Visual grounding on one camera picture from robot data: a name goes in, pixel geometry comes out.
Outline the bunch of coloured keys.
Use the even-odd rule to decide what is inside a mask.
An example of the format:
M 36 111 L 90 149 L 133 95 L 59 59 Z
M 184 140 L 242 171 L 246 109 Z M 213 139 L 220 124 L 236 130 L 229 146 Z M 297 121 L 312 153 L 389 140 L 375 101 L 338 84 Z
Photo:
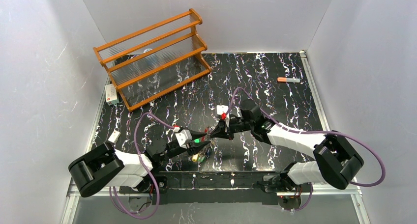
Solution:
M 201 148 L 201 150 L 197 153 L 191 156 L 191 161 L 194 163 L 201 163 L 205 159 L 210 157 L 210 153 L 212 148 L 214 147 L 214 140 L 210 138 L 209 134 L 212 131 L 212 127 L 207 126 L 204 130 L 206 135 L 204 137 L 194 139 L 193 143 L 195 146 L 198 144 L 204 143 L 207 141 L 204 147 Z

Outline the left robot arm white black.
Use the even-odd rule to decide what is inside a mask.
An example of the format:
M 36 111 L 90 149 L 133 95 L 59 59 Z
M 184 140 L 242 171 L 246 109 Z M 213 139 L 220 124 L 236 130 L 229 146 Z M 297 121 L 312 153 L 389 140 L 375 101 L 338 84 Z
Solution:
M 105 142 L 71 162 L 68 171 L 82 197 L 105 187 L 138 188 L 152 169 L 169 159 L 183 153 L 198 154 L 209 145 L 205 136 L 205 132 L 180 129 L 171 142 L 155 141 L 139 154 L 122 152 Z

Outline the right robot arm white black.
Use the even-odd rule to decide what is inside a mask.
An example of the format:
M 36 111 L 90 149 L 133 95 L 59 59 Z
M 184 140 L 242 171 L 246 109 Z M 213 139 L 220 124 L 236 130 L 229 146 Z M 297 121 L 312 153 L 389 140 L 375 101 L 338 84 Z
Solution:
M 283 146 L 313 158 L 309 162 L 290 163 L 277 176 L 261 183 L 266 187 L 289 191 L 305 183 L 321 183 L 344 190 L 364 164 L 352 145 L 334 131 L 313 133 L 285 127 L 267 118 L 250 99 L 241 102 L 239 116 L 228 110 L 228 106 L 216 106 L 219 121 L 209 135 L 211 138 L 233 140 L 235 133 L 249 131 L 259 142 Z

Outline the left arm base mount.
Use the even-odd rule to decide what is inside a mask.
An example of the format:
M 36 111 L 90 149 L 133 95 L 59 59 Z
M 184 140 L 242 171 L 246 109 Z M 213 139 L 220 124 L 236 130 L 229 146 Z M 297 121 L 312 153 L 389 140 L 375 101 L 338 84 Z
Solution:
M 168 177 L 161 174 L 154 175 L 156 183 L 153 182 L 151 177 L 147 175 L 143 181 L 134 188 L 121 186 L 119 188 L 120 194 L 156 194 L 156 190 L 159 189 L 161 194 L 164 194 L 168 190 Z

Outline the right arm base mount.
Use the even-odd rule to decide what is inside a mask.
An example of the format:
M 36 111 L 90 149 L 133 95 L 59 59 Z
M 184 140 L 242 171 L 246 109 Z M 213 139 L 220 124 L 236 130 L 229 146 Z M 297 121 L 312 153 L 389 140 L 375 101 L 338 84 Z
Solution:
M 310 183 L 295 184 L 286 175 L 265 175 L 253 187 L 267 194 L 276 194 L 282 211 L 294 213 L 307 206 L 312 197 Z

